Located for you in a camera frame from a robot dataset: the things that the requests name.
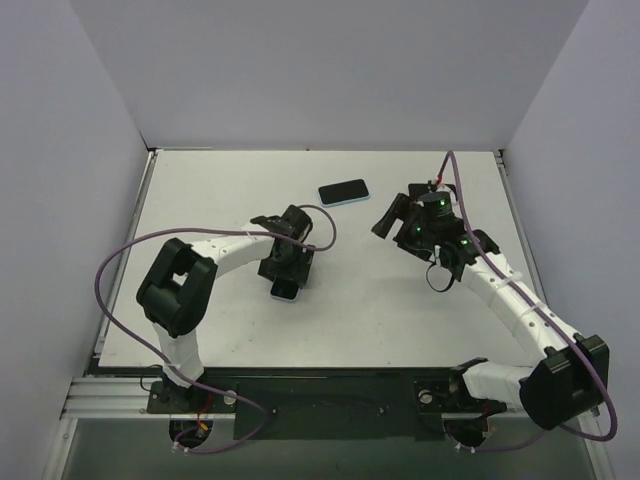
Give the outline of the lilac phone case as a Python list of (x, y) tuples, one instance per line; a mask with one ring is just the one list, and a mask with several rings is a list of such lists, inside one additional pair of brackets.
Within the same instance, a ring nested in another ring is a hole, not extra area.
[(300, 287), (292, 281), (276, 279), (270, 290), (270, 296), (278, 301), (295, 302), (299, 296)]

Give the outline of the phone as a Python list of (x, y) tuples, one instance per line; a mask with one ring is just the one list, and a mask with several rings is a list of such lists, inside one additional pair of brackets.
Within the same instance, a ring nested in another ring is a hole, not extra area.
[(345, 205), (370, 198), (369, 189), (363, 179), (353, 179), (318, 188), (321, 204), (325, 207)]

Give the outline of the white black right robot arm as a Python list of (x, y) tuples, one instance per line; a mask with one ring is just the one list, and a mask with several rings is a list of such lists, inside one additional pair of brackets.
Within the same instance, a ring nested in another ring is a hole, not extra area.
[(523, 409), (552, 430), (605, 401), (609, 349), (597, 335), (585, 337), (553, 316), (512, 269), (498, 244), (480, 229), (467, 230), (450, 192), (431, 182), (396, 195), (372, 232), (410, 255), (447, 270), (453, 282), (474, 292), (493, 311), (528, 357), (528, 365), (486, 359), (460, 365), (447, 383), (449, 402), (468, 409), (490, 400)]

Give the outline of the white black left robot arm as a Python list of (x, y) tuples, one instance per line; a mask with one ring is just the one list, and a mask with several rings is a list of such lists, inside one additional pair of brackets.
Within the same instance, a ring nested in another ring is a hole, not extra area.
[(290, 205), (278, 216), (250, 220), (238, 236), (223, 235), (185, 243), (168, 240), (152, 263), (136, 301), (153, 324), (161, 352), (168, 358), (163, 374), (170, 399), (181, 410), (200, 408), (206, 397), (201, 379), (196, 327), (206, 313), (214, 281), (251, 262), (271, 282), (270, 295), (293, 301), (306, 286), (314, 252), (300, 247), (313, 229), (311, 217)]

